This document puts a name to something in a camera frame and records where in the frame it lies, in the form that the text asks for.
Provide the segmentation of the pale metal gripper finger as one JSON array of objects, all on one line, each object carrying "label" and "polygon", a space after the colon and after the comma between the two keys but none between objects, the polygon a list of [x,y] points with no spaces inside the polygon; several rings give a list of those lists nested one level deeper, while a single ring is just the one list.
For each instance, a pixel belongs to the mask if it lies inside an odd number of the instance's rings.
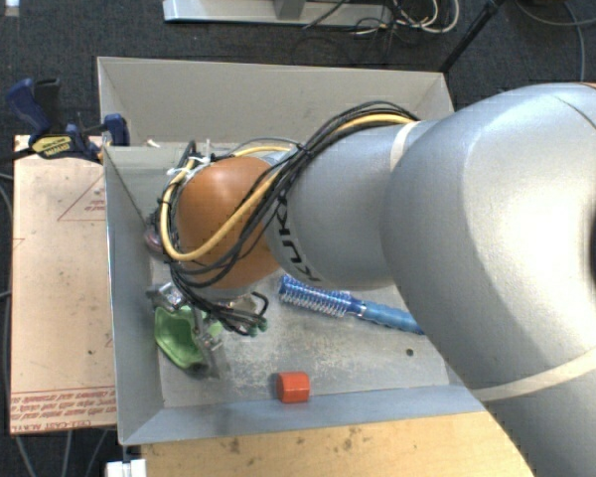
[{"label": "pale metal gripper finger", "polygon": [[193,340],[202,356],[202,361],[196,364],[196,367],[199,373],[203,373],[207,378],[221,379],[224,377],[224,342],[220,337],[210,333],[213,319],[204,315],[205,312],[202,310],[193,310]]},{"label": "pale metal gripper finger", "polygon": [[167,312],[177,312],[186,304],[182,293],[172,282],[153,284],[147,288],[145,295],[154,309],[160,307]]}]

